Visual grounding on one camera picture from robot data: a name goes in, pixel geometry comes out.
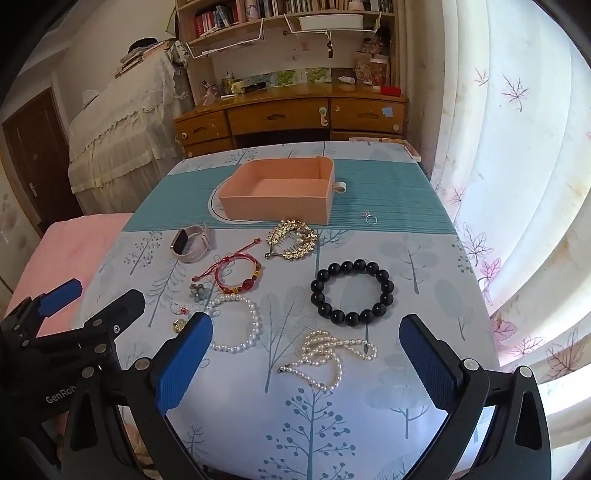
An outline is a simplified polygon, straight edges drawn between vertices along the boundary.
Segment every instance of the screw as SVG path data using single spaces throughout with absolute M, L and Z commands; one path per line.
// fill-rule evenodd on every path
M 480 366 L 480 365 L 478 365 L 478 362 L 476 360 L 474 360 L 473 358 L 466 358 L 463 363 L 464 363 L 464 367 L 466 367 L 466 369 L 471 370 L 473 372 L 478 370 L 478 367 Z
M 519 367 L 519 373 L 525 378 L 531 377 L 531 370 L 528 367 Z
M 140 358 L 135 362 L 135 368 L 137 370 L 146 370 L 150 366 L 150 359 L 149 358 Z
M 92 377 L 92 375 L 95 374 L 95 369 L 92 367 L 86 367 L 83 371 L 82 371 L 82 376 L 84 378 L 90 378 Z

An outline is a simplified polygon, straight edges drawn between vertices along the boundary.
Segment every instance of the pearl bracelet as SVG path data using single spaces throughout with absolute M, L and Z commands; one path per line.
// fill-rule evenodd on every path
M 229 346 L 229 345 L 219 345 L 218 343 L 213 341 L 212 338 L 212 348 L 214 350 L 220 351 L 220 352 L 230 352 L 230 353 L 239 353 L 242 352 L 244 350 L 246 350 L 247 348 L 254 346 L 256 340 L 258 339 L 259 335 L 261 334 L 261 318 L 258 316 L 257 312 L 256 312 L 256 304 L 250 300 L 247 299 L 246 297 L 243 297 L 242 295 L 238 295 L 236 293 L 230 293 L 230 294 L 225 294 L 222 293 L 220 296 L 218 296 L 215 300 L 212 300 L 211 303 L 205 308 L 205 314 L 211 316 L 212 315 L 212 311 L 215 307 L 220 306 L 222 303 L 227 302 L 227 301 L 243 301 L 244 303 L 246 303 L 246 305 L 248 305 L 248 308 L 251 312 L 251 332 L 248 335 L 248 340 L 244 343 L 239 343 L 238 345 L 234 345 L 234 346 Z

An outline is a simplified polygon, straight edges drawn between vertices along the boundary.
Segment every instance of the red object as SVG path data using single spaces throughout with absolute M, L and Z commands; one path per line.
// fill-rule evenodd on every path
M 203 35 L 203 32 L 205 32 L 203 29 L 203 19 L 201 18 L 201 15 L 195 15 L 194 23 L 195 33 L 197 34 L 197 38 L 199 38 L 201 35 Z
M 400 87 L 380 87 L 379 92 L 383 93 L 384 95 L 391 95 L 394 97 L 399 97 L 402 95 L 402 90 Z
M 250 248 L 251 246 L 259 244 L 259 243 L 261 243 L 261 239 L 255 238 L 252 243 L 248 244 L 245 247 L 242 247 L 240 250 L 238 250 L 237 252 L 234 252 L 232 255 L 226 255 L 220 261 L 214 263 L 211 267 L 209 267 L 203 274 L 197 275 L 196 277 L 193 277 L 191 280 L 197 281 L 200 278 L 204 277 L 205 275 L 210 274 L 212 271 L 215 271 L 214 277 L 216 279 L 217 286 L 220 288 L 220 290 L 222 292 L 230 294 L 230 293 L 239 293 L 242 291 L 250 290 L 254 286 L 255 281 L 257 280 L 258 276 L 261 274 L 261 264 L 252 255 L 244 253 L 243 250 L 246 250 L 247 248 Z M 230 263 L 234 258 L 236 258 L 236 259 L 246 258 L 247 260 L 250 260 L 252 263 L 255 264 L 255 271 L 252 274 L 251 278 L 247 278 L 245 281 L 242 282 L 242 285 L 228 287 L 227 285 L 224 285 L 222 283 L 222 280 L 220 280 L 220 278 L 219 278 L 219 274 L 220 274 L 220 271 L 222 270 L 222 266 L 227 263 Z

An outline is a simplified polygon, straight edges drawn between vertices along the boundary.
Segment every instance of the red bead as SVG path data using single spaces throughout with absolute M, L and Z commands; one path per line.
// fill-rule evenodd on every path
M 252 287 L 254 287 L 255 285 L 255 281 L 251 278 L 247 278 L 245 281 L 242 282 L 242 288 L 244 290 L 250 290 Z

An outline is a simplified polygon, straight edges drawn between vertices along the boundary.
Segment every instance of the pink blanket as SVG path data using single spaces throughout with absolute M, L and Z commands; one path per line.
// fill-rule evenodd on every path
M 22 299 L 47 293 L 71 278 L 80 280 L 84 295 L 100 263 L 131 215 L 89 215 L 51 225 L 25 267 L 7 313 Z M 39 336 L 69 330 L 79 301 L 73 301 L 46 319 Z

